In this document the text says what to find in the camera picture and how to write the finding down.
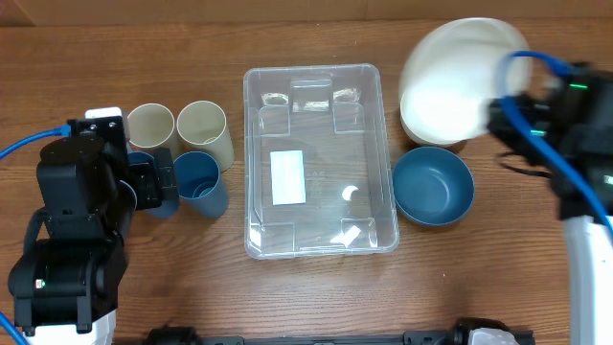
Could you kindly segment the cream bowl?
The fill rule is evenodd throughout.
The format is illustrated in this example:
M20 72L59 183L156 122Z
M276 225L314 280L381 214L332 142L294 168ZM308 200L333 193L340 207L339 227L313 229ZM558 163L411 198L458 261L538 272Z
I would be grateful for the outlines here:
M511 24L485 17L448 22L428 34L406 60L398 100L406 90L431 95L451 111L464 140L488 132L488 105L496 97L494 74L503 57L529 48Z
M416 143L450 147L462 141L453 126L451 111L431 95L406 90L400 99L400 120L407 135Z

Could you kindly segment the dark blue bowl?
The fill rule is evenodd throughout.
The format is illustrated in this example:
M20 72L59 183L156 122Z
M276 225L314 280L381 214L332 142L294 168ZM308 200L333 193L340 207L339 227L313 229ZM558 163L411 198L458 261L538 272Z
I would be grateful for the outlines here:
M451 225L465 218L475 200L475 181L455 153L421 147L403 154L393 169L400 212L426 226Z

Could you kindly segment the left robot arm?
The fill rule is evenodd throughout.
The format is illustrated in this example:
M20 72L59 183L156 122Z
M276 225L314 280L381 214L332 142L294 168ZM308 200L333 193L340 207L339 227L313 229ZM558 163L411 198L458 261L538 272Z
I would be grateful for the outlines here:
M36 167L44 205L9 274L14 317L1 325L18 344L109 344L133 215L179 201L170 150L129 160L119 107L44 134L54 139Z

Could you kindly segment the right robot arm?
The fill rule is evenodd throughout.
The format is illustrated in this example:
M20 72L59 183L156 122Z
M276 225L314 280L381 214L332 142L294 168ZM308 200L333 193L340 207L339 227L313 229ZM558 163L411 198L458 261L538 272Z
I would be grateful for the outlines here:
M612 75L588 62L575 62L569 75L539 101L527 93L515 101L533 135L542 138L612 210ZM527 175L545 177L559 199L569 257L571 326L574 344L612 341L612 233L559 168L533 148L506 118L500 100L488 107L488 131L512 155L529 164Z

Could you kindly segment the white label in container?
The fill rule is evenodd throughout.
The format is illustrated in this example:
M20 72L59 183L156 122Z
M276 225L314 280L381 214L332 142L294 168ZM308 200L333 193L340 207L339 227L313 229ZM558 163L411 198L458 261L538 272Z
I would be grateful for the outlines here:
M301 150L271 151L272 203L274 205L306 202L306 181Z

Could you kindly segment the clear plastic storage container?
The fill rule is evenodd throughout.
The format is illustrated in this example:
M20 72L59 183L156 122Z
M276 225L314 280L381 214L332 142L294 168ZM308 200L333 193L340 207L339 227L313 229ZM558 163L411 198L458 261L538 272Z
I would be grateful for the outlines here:
M399 244L380 76L368 63L254 68L243 79L245 251L260 260ZM306 202L272 203L271 151L301 150Z

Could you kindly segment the dark blue tall cup right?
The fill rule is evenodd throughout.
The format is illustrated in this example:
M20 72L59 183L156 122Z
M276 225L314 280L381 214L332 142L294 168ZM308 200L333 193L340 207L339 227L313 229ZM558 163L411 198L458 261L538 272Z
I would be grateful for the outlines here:
M174 160L179 195L200 215L220 218L227 210L229 196L219 165L204 151L189 151Z

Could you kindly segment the cream tall cup left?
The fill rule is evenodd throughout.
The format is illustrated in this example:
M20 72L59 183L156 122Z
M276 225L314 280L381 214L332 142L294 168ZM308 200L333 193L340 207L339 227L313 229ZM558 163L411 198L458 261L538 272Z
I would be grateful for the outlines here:
M127 116L129 143L138 150L153 152L170 150L177 158L183 151L175 118L171 111L158 103L145 103L133 109Z

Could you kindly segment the cream tall cup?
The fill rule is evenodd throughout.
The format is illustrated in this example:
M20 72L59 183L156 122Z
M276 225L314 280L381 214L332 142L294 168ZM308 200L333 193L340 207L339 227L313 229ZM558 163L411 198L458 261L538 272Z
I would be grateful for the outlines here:
M196 101L186 105L178 115L177 131L189 148L213 156L226 171L235 162L235 152L224 110L216 103Z
M158 103L145 103L133 109L127 116L129 143L138 150L153 152L170 150L177 158L183 151L175 118L171 111Z

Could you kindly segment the cream tall cup right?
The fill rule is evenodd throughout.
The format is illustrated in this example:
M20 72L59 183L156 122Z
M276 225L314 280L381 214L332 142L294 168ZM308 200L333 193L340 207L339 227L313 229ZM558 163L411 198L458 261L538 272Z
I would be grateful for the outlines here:
M186 105L178 115L177 131L189 148L213 156L226 171L235 162L235 152L224 110L216 103L196 101Z

